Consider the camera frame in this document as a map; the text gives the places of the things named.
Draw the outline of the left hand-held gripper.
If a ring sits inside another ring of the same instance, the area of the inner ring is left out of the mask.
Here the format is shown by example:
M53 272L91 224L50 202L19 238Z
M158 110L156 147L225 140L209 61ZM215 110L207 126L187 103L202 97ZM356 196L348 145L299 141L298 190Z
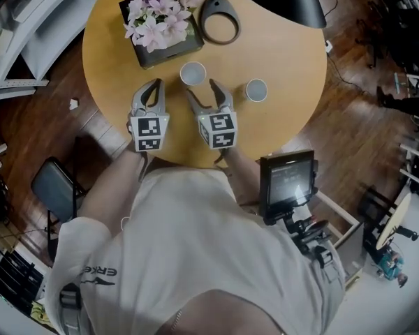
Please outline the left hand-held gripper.
M163 147L170 115L165 112L147 112L146 109L166 108L166 85L160 79L146 82L132 99L129 131L136 151L159 151Z

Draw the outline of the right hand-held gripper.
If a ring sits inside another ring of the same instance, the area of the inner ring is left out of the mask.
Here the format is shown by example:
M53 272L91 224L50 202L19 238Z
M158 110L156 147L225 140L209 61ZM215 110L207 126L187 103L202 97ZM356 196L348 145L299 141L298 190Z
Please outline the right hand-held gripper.
M210 79L209 84L218 111L204 106L192 90L186 90L186 97L198 122L198 131L210 149L227 149L237 144L237 114L234 112L233 95L222 83Z

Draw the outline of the white cup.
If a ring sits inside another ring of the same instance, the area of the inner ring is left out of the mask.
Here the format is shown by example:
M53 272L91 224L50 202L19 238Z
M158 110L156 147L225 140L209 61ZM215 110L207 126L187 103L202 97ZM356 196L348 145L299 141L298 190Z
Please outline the white cup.
M252 79L247 82L244 95L247 100L260 103L267 98L267 85L261 79Z
M179 76L185 85L196 86L205 81L207 71L201 63L190 61L181 67Z

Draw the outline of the person's left forearm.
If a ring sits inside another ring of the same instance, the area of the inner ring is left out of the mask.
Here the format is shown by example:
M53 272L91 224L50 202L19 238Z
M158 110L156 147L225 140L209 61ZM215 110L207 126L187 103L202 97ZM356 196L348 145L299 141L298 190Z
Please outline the person's left forearm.
M99 221L111 231L119 230L138 189L142 164L141 154L125 149L98 177L78 216Z

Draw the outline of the person's right forearm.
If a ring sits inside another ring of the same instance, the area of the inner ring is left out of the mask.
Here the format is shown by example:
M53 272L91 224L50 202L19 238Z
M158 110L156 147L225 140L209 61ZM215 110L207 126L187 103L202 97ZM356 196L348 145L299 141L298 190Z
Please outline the person's right forearm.
M260 196L260 166L241 149L231 147L224 152L224 160L235 185L236 195L246 204L257 203Z

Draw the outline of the black square tray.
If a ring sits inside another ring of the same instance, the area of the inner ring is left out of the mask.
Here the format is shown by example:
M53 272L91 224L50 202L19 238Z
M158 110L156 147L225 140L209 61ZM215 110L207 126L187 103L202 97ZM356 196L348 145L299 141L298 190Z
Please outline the black square tray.
M197 52L203 45L193 8L181 0L119 2L126 30L142 68Z

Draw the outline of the pink flowers in white pot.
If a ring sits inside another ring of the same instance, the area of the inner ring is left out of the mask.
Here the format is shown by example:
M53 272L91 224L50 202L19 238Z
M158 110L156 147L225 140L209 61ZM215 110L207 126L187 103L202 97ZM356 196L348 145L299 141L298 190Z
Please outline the pink flowers in white pot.
M119 3L125 38L146 52L166 50L180 43L201 45L194 11L204 0L124 0Z

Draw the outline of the black tablet screen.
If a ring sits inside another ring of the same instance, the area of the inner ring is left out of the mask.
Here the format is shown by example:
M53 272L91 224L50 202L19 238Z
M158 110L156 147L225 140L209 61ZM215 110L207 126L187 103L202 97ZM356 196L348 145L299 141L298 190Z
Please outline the black tablet screen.
M259 214L266 225L290 218L318 191L318 161L314 151L303 150L260 159Z

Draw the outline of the white shelf unit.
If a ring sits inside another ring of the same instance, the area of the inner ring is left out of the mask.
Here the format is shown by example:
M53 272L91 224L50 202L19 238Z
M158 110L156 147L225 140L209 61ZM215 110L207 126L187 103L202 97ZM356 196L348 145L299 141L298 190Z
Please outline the white shelf unit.
M35 93L96 0L0 0L0 100Z

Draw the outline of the black folding chair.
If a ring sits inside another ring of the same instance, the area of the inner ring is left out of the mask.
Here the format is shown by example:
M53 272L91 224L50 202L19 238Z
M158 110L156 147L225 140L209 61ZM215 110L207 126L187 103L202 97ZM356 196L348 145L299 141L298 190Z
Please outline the black folding chair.
M47 253L54 262L59 240L52 238L58 223L67 223L77 216L87 194L71 174L55 157L49 157L41 165L31 183L33 194L47 209Z

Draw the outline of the person's white shirt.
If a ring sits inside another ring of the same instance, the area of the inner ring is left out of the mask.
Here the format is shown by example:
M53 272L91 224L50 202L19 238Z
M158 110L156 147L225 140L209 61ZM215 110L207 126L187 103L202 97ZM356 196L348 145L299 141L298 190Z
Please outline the person's white shirt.
M210 290L264 310L286 335L322 335L344 298L338 255L304 256L285 225L266 226L235 201L226 176L169 169L143 180L124 229L62 225L45 309L54 328L95 335L154 335Z

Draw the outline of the person's bare chest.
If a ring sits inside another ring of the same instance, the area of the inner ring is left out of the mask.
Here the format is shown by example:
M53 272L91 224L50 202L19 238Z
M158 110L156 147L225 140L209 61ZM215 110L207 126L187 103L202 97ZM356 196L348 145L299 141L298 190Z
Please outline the person's bare chest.
M155 335L285 335L259 306L210 290L188 301Z

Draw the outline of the small round pale table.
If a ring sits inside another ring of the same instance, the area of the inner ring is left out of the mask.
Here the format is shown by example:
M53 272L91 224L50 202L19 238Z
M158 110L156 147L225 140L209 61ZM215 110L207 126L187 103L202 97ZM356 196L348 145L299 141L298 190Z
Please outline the small round pale table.
M388 222L385 224L385 227L381 231L380 236L376 242L376 250L382 249L390 241L391 237L396 233L408 211L410 203L411 194L407 193L402 201L397 205L394 213L388 219Z

